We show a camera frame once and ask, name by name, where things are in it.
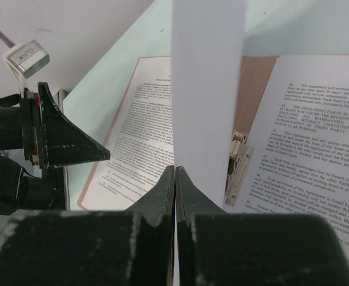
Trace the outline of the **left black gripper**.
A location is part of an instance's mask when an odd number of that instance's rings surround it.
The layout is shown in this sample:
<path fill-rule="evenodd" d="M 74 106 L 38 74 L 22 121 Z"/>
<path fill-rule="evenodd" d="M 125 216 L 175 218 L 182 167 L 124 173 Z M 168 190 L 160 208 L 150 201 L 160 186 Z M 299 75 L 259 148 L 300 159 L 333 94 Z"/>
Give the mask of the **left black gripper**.
<path fill-rule="evenodd" d="M 47 83 L 38 83 L 38 98 L 38 162 L 44 178 L 64 166 L 110 159 L 108 149 L 63 114 Z M 19 94 L 0 98 L 0 151 L 23 148 L 21 110 L 16 106 L 20 100 Z M 43 209 L 39 180 L 25 173 L 18 163 L 0 156 L 0 215 L 10 215 L 18 209 Z"/>

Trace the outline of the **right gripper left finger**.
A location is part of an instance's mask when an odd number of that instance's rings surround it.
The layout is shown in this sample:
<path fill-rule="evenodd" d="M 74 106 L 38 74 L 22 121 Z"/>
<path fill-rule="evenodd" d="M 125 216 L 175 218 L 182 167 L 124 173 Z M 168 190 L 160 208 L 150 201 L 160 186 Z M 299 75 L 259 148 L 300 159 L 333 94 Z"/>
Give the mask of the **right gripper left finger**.
<path fill-rule="evenodd" d="M 172 285 L 175 169 L 123 211 L 28 211 L 0 233 L 0 285 Z"/>

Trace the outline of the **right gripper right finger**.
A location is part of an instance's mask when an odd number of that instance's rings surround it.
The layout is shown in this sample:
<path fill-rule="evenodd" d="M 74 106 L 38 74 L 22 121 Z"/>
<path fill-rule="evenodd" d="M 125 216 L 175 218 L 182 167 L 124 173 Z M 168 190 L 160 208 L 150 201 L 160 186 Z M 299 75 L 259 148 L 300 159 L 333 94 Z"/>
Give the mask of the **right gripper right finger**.
<path fill-rule="evenodd" d="M 307 214 L 229 214 L 175 170 L 181 285 L 349 285 L 332 227 Z"/>

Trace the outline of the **printed paper sheet under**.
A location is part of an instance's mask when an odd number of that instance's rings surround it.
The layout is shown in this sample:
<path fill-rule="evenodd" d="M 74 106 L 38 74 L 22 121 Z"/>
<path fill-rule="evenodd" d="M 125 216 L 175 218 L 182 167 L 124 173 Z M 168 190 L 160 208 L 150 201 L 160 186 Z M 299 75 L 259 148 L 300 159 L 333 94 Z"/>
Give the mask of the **printed paper sheet under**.
<path fill-rule="evenodd" d="M 142 57 L 105 140 L 108 161 L 94 164 L 77 201 L 84 210 L 125 210 L 173 165 L 170 57 Z"/>

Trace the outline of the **metal folder clip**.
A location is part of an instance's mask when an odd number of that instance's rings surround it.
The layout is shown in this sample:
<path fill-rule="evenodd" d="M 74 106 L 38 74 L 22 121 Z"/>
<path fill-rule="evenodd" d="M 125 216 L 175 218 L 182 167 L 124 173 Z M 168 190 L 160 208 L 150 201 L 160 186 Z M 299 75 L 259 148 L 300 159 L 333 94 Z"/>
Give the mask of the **metal folder clip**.
<path fill-rule="evenodd" d="M 229 150 L 228 172 L 225 186 L 225 203 L 234 206 L 245 178 L 253 147 L 247 145 L 248 134 L 234 130 Z"/>

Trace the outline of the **printed paper sheet top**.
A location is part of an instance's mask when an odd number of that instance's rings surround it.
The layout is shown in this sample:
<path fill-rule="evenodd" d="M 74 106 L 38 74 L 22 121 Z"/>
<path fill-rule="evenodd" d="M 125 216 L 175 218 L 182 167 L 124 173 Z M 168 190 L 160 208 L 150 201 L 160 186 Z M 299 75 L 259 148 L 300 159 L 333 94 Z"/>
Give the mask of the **printed paper sheet top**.
<path fill-rule="evenodd" d="M 278 57 L 247 145 L 247 171 L 225 210 L 321 216 L 349 262 L 349 55 Z"/>

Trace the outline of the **printed paper sheet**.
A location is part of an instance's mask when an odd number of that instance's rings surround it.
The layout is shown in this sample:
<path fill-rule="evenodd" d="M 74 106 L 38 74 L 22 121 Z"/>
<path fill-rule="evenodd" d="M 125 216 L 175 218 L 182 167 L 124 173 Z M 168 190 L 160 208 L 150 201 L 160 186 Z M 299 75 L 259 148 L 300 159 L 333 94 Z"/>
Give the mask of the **printed paper sheet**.
<path fill-rule="evenodd" d="M 174 163 L 223 205 L 244 41 L 244 1 L 174 1 Z"/>
<path fill-rule="evenodd" d="M 247 145 L 247 171 L 225 210 L 321 216 L 349 262 L 349 55 L 278 57 Z"/>

